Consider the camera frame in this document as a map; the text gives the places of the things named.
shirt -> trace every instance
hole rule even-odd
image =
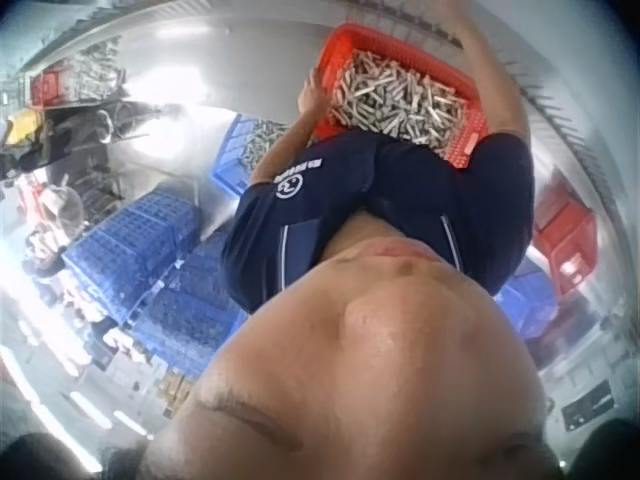
[[[456,170],[430,148],[351,131],[306,149],[273,183],[242,195],[222,251],[231,297],[254,312],[305,275],[364,209],[495,295],[531,242],[533,161],[509,133],[489,135]]]

red plastic crate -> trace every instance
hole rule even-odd
[[[60,72],[45,70],[31,79],[31,105],[51,107],[62,100],[60,93]]]
[[[456,94],[467,100],[464,123],[451,139],[445,159],[456,168],[466,168],[473,147],[488,133],[487,122],[480,105],[480,97],[473,80],[459,70],[429,55],[417,47],[360,25],[346,23],[338,27],[327,39],[318,63],[324,88],[332,91],[340,80],[342,70],[353,56],[362,50],[398,61],[407,69],[429,75],[435,81],[456,89]],[[334,125],[329,117],[316,127],[318,139],[332,137],[348,128]]]
[[[544,227],[534,228],[533,244],[547,257],[551,278],[559,296],[574,291],[598,263],[598,231],[595,214],[573,198]]]

bin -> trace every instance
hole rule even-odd
[[[595,213],[562,184],[548,189],[536,208],[533,245],[549,260],[558,296],[570,294],[598,262]]]
[[[377,30],[347,23],[338,27],[327,40],[318,68],[322,73],[322,84],[333,91],[343,68],[353,57],[354,50],[372,52],[385,58],[397,60],[403,67],[413,69],[433,80],[456,89],[457,95],[467,100],[463,127],[449,144],[445,159],[456,168],[466,168],[469,152],[488,133],[487,122],[480,104],[480,97],[471,78],[424,50],[408,45],[397,38]],[[318,139],[337,135],[347,129],[331,123],[329,117],[315,129]]]

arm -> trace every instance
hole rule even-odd
[[[530,143],[529,122],[520,89],[468,13],[468,0],[438,0],[462,42],[480,94],[489,133],[510,132]]]
[[[314,70],[298,98],[300,117],[258,162],[249,185],[270,183],[284,172],[307,148],[313,130],[331,105],[331,96],[322,88],[320,74]]]

